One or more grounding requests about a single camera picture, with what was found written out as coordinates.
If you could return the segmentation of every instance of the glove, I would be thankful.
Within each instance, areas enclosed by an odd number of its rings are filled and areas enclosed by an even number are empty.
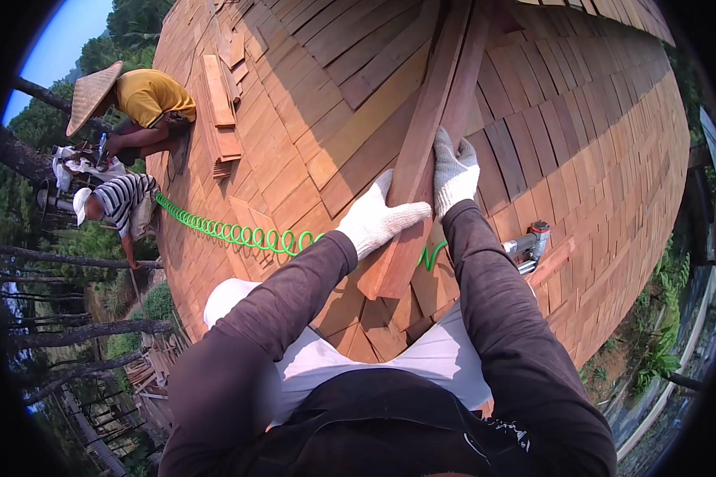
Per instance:
[[[453,154],[453,145],[448,132],[439,127],[432,143],[435,151],[435,213],[442,220],[446,212],[456,203],[474,199],[480,166],[477,153],[466,139],[459,143],[459,158]]]
[[[427,202],[387,207],[385,200],[391,182],[392,169],[388,169],[376,179],[366,194],[355,201],[336,228],[353,242],[358,260],[432,213]]]

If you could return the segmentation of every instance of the sky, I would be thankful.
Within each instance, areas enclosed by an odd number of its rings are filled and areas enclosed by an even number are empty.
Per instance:
[[[38,85],[50,85],[75,67],[82,46],[106,29],[111,0],[66,0],[37,39],[21,70],[21,76]],[[31,96],[13,91],[3,114],[3,124],[21,112]]]

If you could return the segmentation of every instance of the air hose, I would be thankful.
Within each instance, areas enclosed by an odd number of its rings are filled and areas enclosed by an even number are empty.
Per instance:
[[[239,224],[231,225],[224,222],[212,221],[208,218],[184,211],[173,204],[162,192],[156,193],[156,203],[161,205],[167,213],[172,215],[178,222],[195,231],[228,243],[248,246],[249,248],[258,250],[270,250],[273,253],[285,253],[289,256],[296,256],[324,235],[318,234],[313,237],[311,232],[305,231],[295,240],[295,233],[292,231],[284,231],[283,234],[279,234],[276,229],[265,232],[260,227],[241,227]],[[431,271],[438,258],[438,253],[440,253],[440,250],[442,250],[446,244],[448,244],[448,242],[440,242],[432,249],[432,254],[429,253],[428,248],[425,246],[424,251],[422,251],[419,256],[419,262],[417,262],[416,265],[419,266],[420,263],[424,262],[424,268],[427,269],[428,272]]]

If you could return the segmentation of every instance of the conical straw hat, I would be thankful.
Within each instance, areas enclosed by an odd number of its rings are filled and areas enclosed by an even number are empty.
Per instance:
[[[122,72],[122,62],[117,61],[105,70],[83,76],[74,85],[72,99],[72,118],[66,127],[66,135],[74,136],[82,125],[90,119],[93,111],[103,101],[106,93]]]

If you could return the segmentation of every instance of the dark long sleeve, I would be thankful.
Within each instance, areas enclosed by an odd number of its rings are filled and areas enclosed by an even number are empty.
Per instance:
[[[493,417],[525,430],[529,452],[564,475],[614,475],[604,417],[475,202],[454,205],[443,229],[464,325],[493,392]]]
[[[175,425],[161,476],[213,475],[273,415],[264,397],[280,386],[273,363],[356,268],[353,243],[332,231],[241,300],[178,359],[169,379]]]

